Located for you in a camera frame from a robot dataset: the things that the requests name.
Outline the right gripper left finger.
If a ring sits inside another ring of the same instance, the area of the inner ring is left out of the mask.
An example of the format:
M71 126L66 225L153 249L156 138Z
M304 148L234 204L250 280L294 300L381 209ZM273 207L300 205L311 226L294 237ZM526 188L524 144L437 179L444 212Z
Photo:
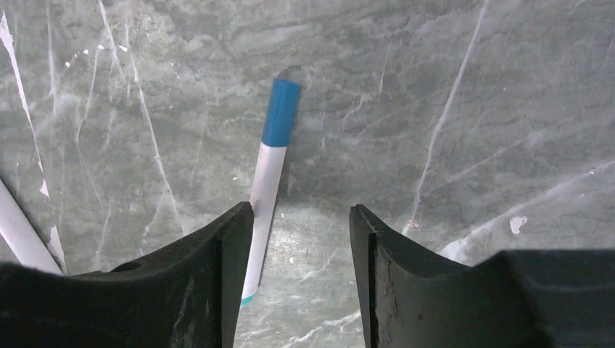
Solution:
M1 264L3 347L232 347L254 213L210 224L109 272Z

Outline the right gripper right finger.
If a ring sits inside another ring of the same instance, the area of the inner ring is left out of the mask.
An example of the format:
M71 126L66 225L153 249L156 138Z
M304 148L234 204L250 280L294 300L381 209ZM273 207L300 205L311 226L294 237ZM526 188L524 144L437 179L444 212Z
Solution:
M612 347L614 251L503 250L469 267L350 210L367 347Z

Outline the white pen blue cap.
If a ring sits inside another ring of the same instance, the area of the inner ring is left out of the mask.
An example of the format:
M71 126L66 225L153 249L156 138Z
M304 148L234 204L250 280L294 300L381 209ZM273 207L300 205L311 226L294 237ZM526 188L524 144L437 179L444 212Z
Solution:
M7 187L1 182L1 236L25 267L47 273L63 272Z

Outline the white pen teal cap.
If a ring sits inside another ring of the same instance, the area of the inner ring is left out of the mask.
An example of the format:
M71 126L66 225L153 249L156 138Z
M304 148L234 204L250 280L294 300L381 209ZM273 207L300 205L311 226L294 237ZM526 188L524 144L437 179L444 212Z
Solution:
M286 148L299 97L298 83L284 78L273 80L249 198L254 223L242 306L252 301L260 284Z

